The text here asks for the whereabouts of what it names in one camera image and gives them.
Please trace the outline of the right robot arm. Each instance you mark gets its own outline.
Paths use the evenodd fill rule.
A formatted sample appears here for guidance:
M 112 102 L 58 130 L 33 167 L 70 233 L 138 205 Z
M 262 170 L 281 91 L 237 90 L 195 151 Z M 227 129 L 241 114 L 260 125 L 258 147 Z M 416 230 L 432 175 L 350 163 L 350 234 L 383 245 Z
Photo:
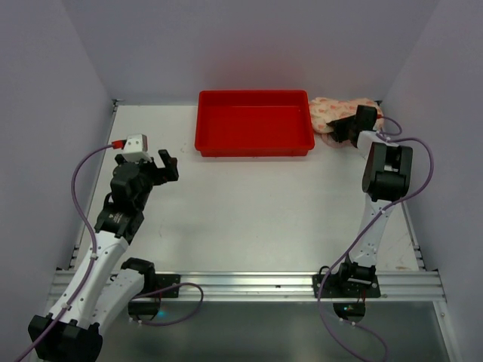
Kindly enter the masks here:
M 377 256 L 396 201 L 408 193 L 413 150 L 382 140 L 375 129 L 377 109 L 358 105 L 354 116 L 333 121 L 332 138 L 350 143 L 366 160 L 361 181 L 365 208 L 355 246 L 336 273 L 321 284 L 324 298 L 379 298 Z

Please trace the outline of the floral mesh laundry bag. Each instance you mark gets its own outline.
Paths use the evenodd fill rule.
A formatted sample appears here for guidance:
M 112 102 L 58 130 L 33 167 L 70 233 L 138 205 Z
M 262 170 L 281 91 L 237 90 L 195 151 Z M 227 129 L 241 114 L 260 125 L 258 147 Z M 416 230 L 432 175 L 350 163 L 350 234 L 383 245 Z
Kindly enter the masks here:
M 351 146 L 350 141 L 346 140 L 338 143 L 331 136 L 333 129 L 328 126 L 332 121 L 346 118 L 356 114 L 357 106 L 373 106 L 377 110 L 377 121 L 375 128 L 381 130 L 384 124 L 383 112 L 377 103 L 368 98 L 356 98 L 353 100 L 337 100 L 327 97 L 316 97 L 309 101 L 309 112 L 311 116 L 312 128 L 322 141 L 332 148 L 342 148 Z

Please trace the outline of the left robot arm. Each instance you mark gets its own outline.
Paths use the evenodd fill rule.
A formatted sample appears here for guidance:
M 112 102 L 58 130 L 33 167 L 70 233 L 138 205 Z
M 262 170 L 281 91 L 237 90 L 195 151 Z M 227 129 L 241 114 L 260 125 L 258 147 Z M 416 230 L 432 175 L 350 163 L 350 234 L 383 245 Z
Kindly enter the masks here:
M 112 283 L 108 279 L 144 220 L 152 189 L 179 178 L 177 159 L 165 149 L 158 155 L 162 167 L 153 158 L 129 161 L 126 154 L 116 155 L 111 191 L 89 229 L 93 238 L 89 250 L 50 311 L 29 323 L 39 359 L 95 361 L 112 322 L 134 296 L 153 286 L 154 265 L 141 259 L 132 259 Z

